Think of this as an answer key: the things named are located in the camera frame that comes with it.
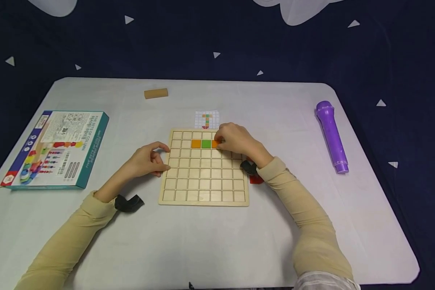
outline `dark blue backdrop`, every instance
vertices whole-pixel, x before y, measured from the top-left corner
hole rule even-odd
[[[435,1],[345,0],[290,27],[251,0],[79,0],[62,18],[1,0],[0,166],[66,76],[327,83],[421,267],[411,285],[364,289],[435,289]]]

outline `microphone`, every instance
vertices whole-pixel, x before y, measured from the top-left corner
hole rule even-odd
[[[325,139],[330,152],[331,161],[338,174],[346,174],[348,170],[348,160],[346,160],[345,150],[334,119],[334,107],[329,101],[321,101],[316,106],[316,116],[322,124]]]

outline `green block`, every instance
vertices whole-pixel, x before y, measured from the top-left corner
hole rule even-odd
[[[211,140],[201,140],[202,148],[211,148]]]

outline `wooden grid board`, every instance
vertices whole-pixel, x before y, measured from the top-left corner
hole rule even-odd
[[[159,204],[247,207],[248,177],[244,156],[217,150],[212,129],[172,129]]]

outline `wooden block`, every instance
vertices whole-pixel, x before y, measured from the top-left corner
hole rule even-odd
[[[143,92],[145,99],[153,99],[158,97],[167,97],[168,89],[150,89],[149,91]]]

